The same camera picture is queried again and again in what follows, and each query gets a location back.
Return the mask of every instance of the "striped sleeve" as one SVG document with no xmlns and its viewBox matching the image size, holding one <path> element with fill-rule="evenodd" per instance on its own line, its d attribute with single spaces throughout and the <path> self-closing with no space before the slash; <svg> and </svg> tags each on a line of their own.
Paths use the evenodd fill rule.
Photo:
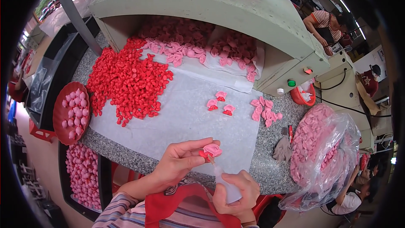
<svg viewBox="0 0 405 228">
<path fill-rule="evenodd" d="M 119 192 L 111 200 L 110 204 L 94 222 L 92 228 L 104 228 L 121 218 L 130 208 L 139 203 L 125 192 Z"/>
<path fill-rule="evenodd" d="M 325 27 L 328 26 L 329 23 L 329 13 L 324 10 L 318 10 L 314 11 L 311 13 L 312 18 L 315 20 L 315 22 L 319 25 L 325 25 Z"/>
</svg>

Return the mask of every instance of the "red plastic bowl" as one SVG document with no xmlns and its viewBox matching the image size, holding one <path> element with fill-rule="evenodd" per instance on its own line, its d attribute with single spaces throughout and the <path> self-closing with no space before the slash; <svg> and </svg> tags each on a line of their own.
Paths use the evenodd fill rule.
<svg viewBox="0 0 405 228">
<path fill-rule="evenodd" d="M 298 87 L 292 89 L 290 91 L 291 94 L 291 98 L 292 100 L 294 100 L 294 102 L 298 105 L 308 105 L 308 106 L 313 106 L 315 104 L 315 89 L 313 87 L 313 84 L 311 84 L 309 86 L 309 93 L 312 94 L 312 96 L 310 96 L 310 100 L 309 102 L 306 102 L 305 99 L 302 98 L 300 91 L 298 90 Z"/>
<path fill-rule="evenodd" d="M 75 128 L 72 126 L 68 126 L 66 129 L 62 127 L 62 122 L 63 120 L 68 120 L 68 111 L 70 110 L 69 107 L 64 108 L 62 106 L 62 101 L 66 99 L 66 95 L 70 94 L 71 92 L 76 91 L 77 89 L 80 89 L 86 94 L 86 101 L 87 101 L 87 106 L 89 109 L 89 115 L 87 116 L 87 123 L 83 127 L 83 132 L 81 135 L 77 136 L 75 139 L 69 139 L 69 132 L 72 130 L 75 130 Z M 59 92 L 58 97 L 56 98 L 55 105 L 53 106 L 53 129 L 55 130 L 55 134 L 58 137 L 59 141 L 64 144 L 64 145 L 72 145 L 76 143 L 86 132 L 87 126 L 89 125 L 90 121 L 90 103 L 89 103 L 89 95 L 87 93 L 86 88 L 84 87 L 83 84 L 79 82 L 70 82 L 69 84 L 65 85 L 65 87 Z"/>
</svg>

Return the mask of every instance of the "white paper sheet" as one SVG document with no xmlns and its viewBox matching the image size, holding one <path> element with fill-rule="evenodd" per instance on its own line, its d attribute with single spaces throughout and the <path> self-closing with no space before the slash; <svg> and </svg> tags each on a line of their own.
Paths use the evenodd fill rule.
<svg viewBox="0 0 405 228">
<path fill-rule="evenodd" d="M 206 104 L 216 98 L 218 91 L 228 93 L 226 102 L 218 102 L 217 110 L 208 111 Z M 212 136 L 221 141 L 223 152 L 215 161 L 226 172 L 249 171 L 259 129 L 259 122 L 251 118 L 255 107 L 250 102 L 260 95 L 261 92 L 255 90 L 245 94 L 176 72 L 173 81 L 167 84 L 165 92 L 158 98 L 162 104 L 159 116 L 144 120 L 134 118 L 123 128 L 116 123 L 115 106 L 107 101 L 103 115 L 93 116 L 90 127 L 131 150 L 157 160 L 170 143 Z M 222 113 L 226 104 L 236 107 L 232 116 Z M 210 164 L 193 170 L 214 175 Z"/>
<path fill-rule="evenodd" d="M 256 40 L 256 44 L 258 59 L 256 62 L 254 62 L 257 72 L 255 79 L 260 79 L 263 65 L 265 63 L 265 44 L 259 40 Z M 144 49 L 140 59 L 145 59 L 148 53 L 155 55 L 154 61 L 166 63 L 167 56 L 165 54 L 154 53 L 150 49 Z M 169 63 L 169 69 L 173 72 L 184 73 L 189 76 L 207 80 L 211 83 L 229 87 L 240 92 L 248 94 L 251 93 L 253 82 L 247 80 L 247 70 L 242 70 L 236 62 L 234 62 L 231 66 L 226 65 L 222 67 L 219 63 L 218 57 L 213 58 L 210 53 L 207 53 L 207 59 L 205 62 L 206 63 L 202 65 L 198 58 L 189 58 L 187 56 L 183 56 L 180 66 L 174 67 L 172 63 Z"/>
<path fill-rule="evenodd" d="M 255 72 L 257 73 L 255 79 L 260 79 L 260 77 L 262 76 L 263 66 L 265 64 L 265 43 L 256 40 L 256 46 L 257 46 L 257 60 L 256 62 L 253 62 L 253 64 L 256 66 Z M 211 53 L 207 53 L 204 65 L 209 69 L 224 71 L 232 75 L 241 75 L 245 77 L 247 75 L 247 69 L 246 68 L 241 69 L 239 67 L 239 64 L 236 62 L 233 62 L 232 65 L 221 66 L 220 57 L 219 56 L 213 57 Z"/>
</svg>

